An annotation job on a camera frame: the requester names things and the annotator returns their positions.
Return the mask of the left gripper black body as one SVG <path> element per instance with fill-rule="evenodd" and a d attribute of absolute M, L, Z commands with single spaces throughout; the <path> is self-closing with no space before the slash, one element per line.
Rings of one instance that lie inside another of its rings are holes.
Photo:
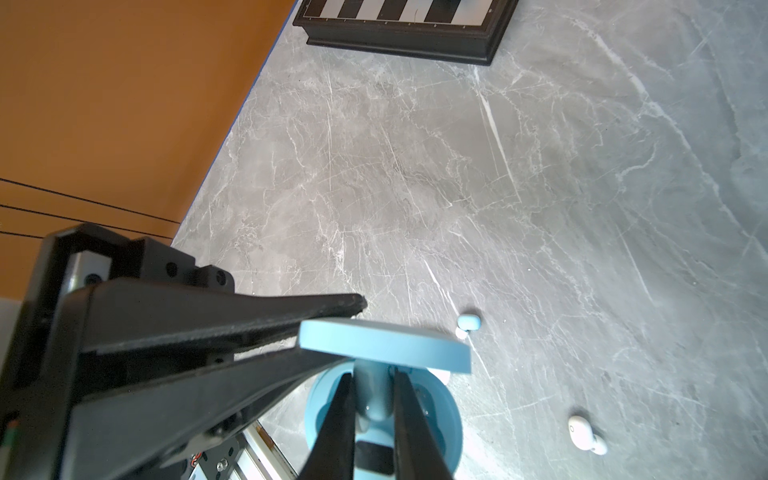
<path fill-rule="evenodd" d="M 232 275 L 150 237 L 84 223 L 43 239 L 1 373 L 1 476 L 57 479 L 87 318 L 138 284 L 232 293 Z"/>

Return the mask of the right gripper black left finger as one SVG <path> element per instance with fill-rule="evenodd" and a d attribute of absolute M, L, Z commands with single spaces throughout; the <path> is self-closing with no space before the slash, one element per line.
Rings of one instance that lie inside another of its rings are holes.
<path fill-rule="evenodd" d="M 298 479 L 354 478 L 356 404 L 354 378 L 345 373 Z"/>

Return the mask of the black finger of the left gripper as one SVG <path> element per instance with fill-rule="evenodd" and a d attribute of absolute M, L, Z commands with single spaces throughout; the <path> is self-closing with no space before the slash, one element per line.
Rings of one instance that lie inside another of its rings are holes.
<path fill-rule="evenodd" d="M 263 297 L 119 278 L 93 289 L 80 351 L 112 354 L 228 338 L 245 347 L 269 334 L 291 336 L 304 320 L 351 318 L 366 307 L 356 293 Z"/>
<path fill-rule="evenodd" d="M 62 479 L 121 479 L 217 446 L 343 357 L 298 347 L 89 395 L 71 411 Z"/>

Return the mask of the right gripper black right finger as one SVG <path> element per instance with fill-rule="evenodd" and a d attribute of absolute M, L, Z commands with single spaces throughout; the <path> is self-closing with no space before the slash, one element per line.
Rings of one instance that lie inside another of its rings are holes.
<path fill-rule="evenodd" d="M 408 375 L 394 376 L 394 464 L 396 479 L 451 480 Z"/>

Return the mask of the blue earbud charging case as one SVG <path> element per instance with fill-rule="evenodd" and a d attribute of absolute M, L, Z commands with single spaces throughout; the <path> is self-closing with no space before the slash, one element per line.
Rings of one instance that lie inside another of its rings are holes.
<path fill-rule="evenodd" d="M 460 462 L 463 427 L 458 406 L 439 372 L 468 374 L 469 347 L 439 332 L 341 318 L 302 322 L 301 349 L 343 357 L 313 384 L 305 409 L 310 453 L 341 377 L 351 373 L 357 391 L 353 479 L 396 479 L 394 376 L 408 375 L 442 458 L 452 474 Z"/>

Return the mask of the blue earbud top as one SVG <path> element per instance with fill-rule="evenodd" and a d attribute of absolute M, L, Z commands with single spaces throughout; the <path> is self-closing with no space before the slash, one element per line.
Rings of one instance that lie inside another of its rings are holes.
<path fill-rule="evenodd" d="M 460 340 L 465 340 L 475 331 L 478 331 L 483 325 L 482 318 L 473 313 L 460 314 L 456 321 L 455 336 Z"/>

